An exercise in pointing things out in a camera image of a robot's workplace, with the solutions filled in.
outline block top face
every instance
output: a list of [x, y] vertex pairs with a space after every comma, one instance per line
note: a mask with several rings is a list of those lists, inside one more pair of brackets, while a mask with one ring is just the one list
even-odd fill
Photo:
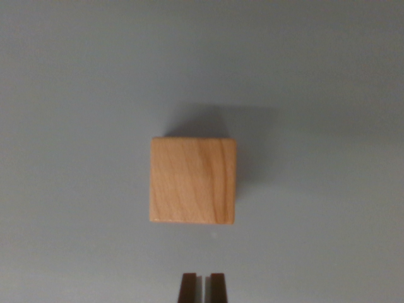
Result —
[[233, 224], [236, 142], [153, 138], [150, 221]]

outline wooden block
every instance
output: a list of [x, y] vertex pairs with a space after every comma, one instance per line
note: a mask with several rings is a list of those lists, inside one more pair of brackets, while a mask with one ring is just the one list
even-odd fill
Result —
[[236, 142], [153, 138], [150, 221], [233, 224]]

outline light wood surface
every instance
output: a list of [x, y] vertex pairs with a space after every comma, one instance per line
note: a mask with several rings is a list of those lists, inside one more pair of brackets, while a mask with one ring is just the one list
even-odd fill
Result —
[[153, 138], [150, 221], [234, 223], [236, 142]]

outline wood grain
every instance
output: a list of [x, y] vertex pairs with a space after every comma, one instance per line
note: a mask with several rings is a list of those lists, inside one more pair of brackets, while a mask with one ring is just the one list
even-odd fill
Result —
[[236, 142], [153, 138], [150, 221], [233, 224]]

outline wooden cube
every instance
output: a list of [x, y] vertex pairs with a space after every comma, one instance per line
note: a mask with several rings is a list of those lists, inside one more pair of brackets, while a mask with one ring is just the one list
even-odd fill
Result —
[[150, 221], [233, 224], [236, 142], [153, 138]]

